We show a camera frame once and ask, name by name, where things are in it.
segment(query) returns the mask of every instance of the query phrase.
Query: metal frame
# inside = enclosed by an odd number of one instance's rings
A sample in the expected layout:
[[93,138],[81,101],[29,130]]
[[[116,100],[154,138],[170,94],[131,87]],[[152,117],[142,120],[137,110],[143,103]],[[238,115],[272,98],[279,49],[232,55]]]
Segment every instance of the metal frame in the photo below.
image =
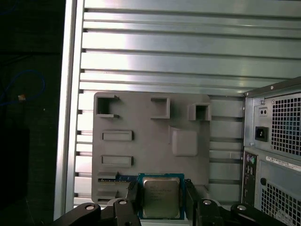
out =
[[285,93],[289,93],[292,89],[301,88],[301,77],[297,77],[295,79],[289,79],[286,81],[278,82],[269,86],[265,86],[262,88],[254,89],[248,92],[245,92],[245,97],[258,97],[264,94],[266,98],[273,97],[275,93],[279,96],[279,92],[281,95]]
[[60,112],[57,141],[54,219],[65,213],[67,156],[71,112],[71,81],[74,53],[76,1],[67,0],[65,10]]

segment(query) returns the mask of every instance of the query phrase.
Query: metal mesh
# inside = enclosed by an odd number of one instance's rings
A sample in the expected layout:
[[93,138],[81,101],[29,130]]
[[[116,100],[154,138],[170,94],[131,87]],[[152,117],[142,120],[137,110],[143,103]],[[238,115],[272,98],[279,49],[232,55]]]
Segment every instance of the metal mesh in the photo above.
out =
[[301,98],[277,100],[273,104],[271,144],[274,150],[301,156]]
[[267,190],[262,190],[261,210],[286,225],[301,225],[301,201],[270,184],[267,184]]

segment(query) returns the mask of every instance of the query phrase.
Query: ports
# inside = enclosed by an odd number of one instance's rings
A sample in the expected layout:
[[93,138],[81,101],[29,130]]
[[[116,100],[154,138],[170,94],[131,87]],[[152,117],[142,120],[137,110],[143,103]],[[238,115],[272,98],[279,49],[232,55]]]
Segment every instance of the ports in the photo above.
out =
[[268,141],[269,128],[256,127],[255,128],[255,140],[267,142]]
[[262,107],[259,108],[259,117],[266,117],[268,116],[268,108]]
[[242,203],[254,206],[256,185],[257,156],[253,153],[244,153],[244,177],[242,183]]

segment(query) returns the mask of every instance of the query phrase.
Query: metal slat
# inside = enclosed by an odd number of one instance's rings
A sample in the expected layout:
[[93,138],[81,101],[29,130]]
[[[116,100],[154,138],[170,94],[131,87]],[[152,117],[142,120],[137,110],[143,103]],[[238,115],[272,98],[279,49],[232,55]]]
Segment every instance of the metal slat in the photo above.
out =
[[294,1],[278,1],[268,5],[260,0],[86,0],[85,8],[285,17],[299,17],[301,11],[300,4]]
[[225,160],[241,160],[241,151],[221,151],[221,150],[210,150],[209,158],[211,159],[225,159]]
[[[210,136],[242,139],[242,126],[242,122],[237,121],[211,121]],[[92,131],[93,113],[79,114],[77,128],[79,131]]]
[[82,197],[75,197],[74,198],[74,205],[81,205],[83,203],[93,202],[91,198],[82,198]]
[[243,117],[242,101],[211,100],[212,116]]
[[210,192],[211,198],[220,202],[240,201],[240,185],[209,184],[208,190]]
[[[209,179],[240,180],[240,164],[214,162],[209,164],[209,169]],[[92,157],[76,156],[75,171],[78,173],[92,173]]]
[[301,58],[301,43],[298,40],[248,39],[216,36],[191,36],[175,34],[118,34],[83,33],[83,48],[130,49],[194,54],[218,54],[253,57]]
[[76,144],[77,152],[92,152],[92,144]]
[[103,91],[137,91],[137,92],[165,92],[165,93],[199,93],[207,95],[227,95],[241,97],[249,88],[202,87],[202,86],[176,86],[176,85],[136,85],[131,83],[102,83],[81,82],[79,88],[86,92]]
[[85,12],[84,21],[99,21],[99,22],[139,22],[139,24],[189,24],[189,25],[203,25],[210,27],[212,25],[219,25],[220,27],[229,28],[247,28],[251,31],[252,28],[273,30],[298,30],[301,27],[299,20],[271,20],[266,17],[230,17],[224,14],[214,15],[195,15],[195,14],[144,14],[141,13],[122,13],[122,12]]
[[149,56],[116,53],[82,53],[81,55],[82,69],[199,73],[242,77],[264,75],[264,77],[270,78],[295,78],[299,76],[299,63],[296,60],[213,56]]
[[177,73],[142,73],[142,72],[111,72],[96,71],[93,73],[81,73],[80,80],[82,82],[105,82],[107,83],[127,83],[144,84],[144,85],[176,85],[179,90],[182,87],[216,87],[220,89],[236,88],[251,89],[261,87],[260,85],[270,85],[271,82],[280,82],[283,79],[265,79],[265,78],[243,78],[234,76],[213,76],[203,74],[177,74]]
[[[75,177],[75,193],[91,195],[91,178],[85,177]],[[221,192],[221,190],[227,191],[227,196]],[[211,197],[218,201],[224,202],[238,202],[240,187],[239,185],[219,185],[219,184],[210,184],[209,193]]]
[[210,142],[213,150],[242,150],[242,143],[235,142]]
[[92,143],[92,134],[90,135],[77,135],[77,142]]
[[210,163],[209,180],[240,180],[241,164]]
[[117,23],[117,22],[84,22],[84,28],[101,32],[108,29],[120,31],[136,32],[183,32],[191,34],[219,34],[236,36],[258,36],[258,37],[276,37],[276,38],[300,38],[301,31],[295,29],[266,29],[261,27],[215,27],[201,24],[137,24],[137,23]]

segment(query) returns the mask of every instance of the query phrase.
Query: blue cable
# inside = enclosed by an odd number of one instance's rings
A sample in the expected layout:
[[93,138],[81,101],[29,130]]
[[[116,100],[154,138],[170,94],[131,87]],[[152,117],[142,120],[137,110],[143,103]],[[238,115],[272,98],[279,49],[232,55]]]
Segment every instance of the blue cable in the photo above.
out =
[[13,5],[13,7],[10,8],[10,9],[8,9],[7,11],[0,12],[0,16],[2,16],[2,15],[7,15],[7,14],[12,13],[12,12],[16,9],[16,7],[17,7],[19,1],[20,1],[20,0],[16,0],[16,1],[15,1],[15,4]]
[[[39,97],[44,91],[45,91],[45,79],[42,75],[41,72],[38,72],[36,70],[25,70],[25,71],[22,71],[20,72],[19,74],[17,74],[13,79],[12,81],[9,83],[9,85],[6,87],[6,89],[4,90],[4,92],[2,93],[2,95],[0,96],[0,101],[4,98],[4,95],[6,94],[6,92],[8,91],[8,89],[10,88],[10,86],[16,81],[17,78],[19,78],[22,74],[24,73],[27,73],[27,72],[32,72],[32,73],[35,73],[36,75],[38,75],[41,80],[42,80],[42,89],[41,91],[32,96],[32,97],[25,97],[25,101],[30,101],[30,100],[33,100],[37,97]],[[4,102],[4,103],[0,103],[0,106],[4,106],[4,105],[10,105],[10,104],[16,104],[16,103],[19,103],[20,101],[16,100],[16,101],[9,101],[9,102]]]

